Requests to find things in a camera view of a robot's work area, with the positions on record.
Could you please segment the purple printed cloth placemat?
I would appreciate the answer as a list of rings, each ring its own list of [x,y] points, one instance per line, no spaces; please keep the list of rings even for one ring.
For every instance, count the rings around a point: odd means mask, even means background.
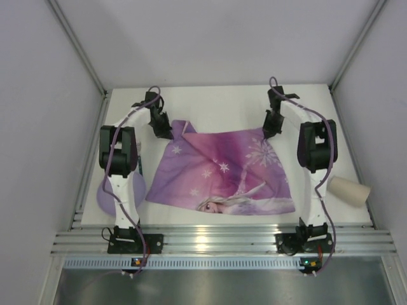
[[[146,200],[210,214],[280,215],[295,204],[287,175],[261,128],[198,133],[172,122]]]

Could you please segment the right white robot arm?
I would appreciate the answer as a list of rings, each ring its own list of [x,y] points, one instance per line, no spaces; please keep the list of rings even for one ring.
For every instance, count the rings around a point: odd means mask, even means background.
[[[270,139],[283,132],[285,124],[298,132],[294,148],[299,166],[305,172],[304,204],[291,238],[301,248],[334,241],[335,234],[328,233],[328,226],[334,228],[324,198],[328,178],[338,159],[336,122],[326,119],[321,113],[298,102],[300,97],[287,94],[282,86],[271,85],[268,90],[270,109],[263,123],[263,135]]]

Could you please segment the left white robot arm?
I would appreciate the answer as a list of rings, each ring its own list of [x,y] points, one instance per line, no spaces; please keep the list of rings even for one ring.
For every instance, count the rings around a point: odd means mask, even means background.
[[[102,191],[114,203],[114,240],[137,243],[144,239],[135,207],[133,176],[139,162],[136,132],[150,126],[158,139],[172,140],[169,117],[163,111],[164,99],[158,86],[150,87],[144,100],[131,106],[129,112],[113,125],[99,132],[99,166],[104,171]]]

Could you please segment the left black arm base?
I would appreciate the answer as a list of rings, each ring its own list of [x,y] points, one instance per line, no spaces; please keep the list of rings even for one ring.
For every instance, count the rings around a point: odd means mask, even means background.
[[[137,234],[134,237],[121,237],[111,235],[107,248],[108,254],[160,254],[163,249],[162,234],[143,234],[144,243]]]

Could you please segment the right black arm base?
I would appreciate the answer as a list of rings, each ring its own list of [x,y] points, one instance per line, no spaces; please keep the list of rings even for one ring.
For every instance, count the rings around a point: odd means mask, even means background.
[[[294,233],[280,233],[275,235],[277,252],[294,256],[296,254],[327,254],[333,247],[331,235],[324,239],[301,241]]]

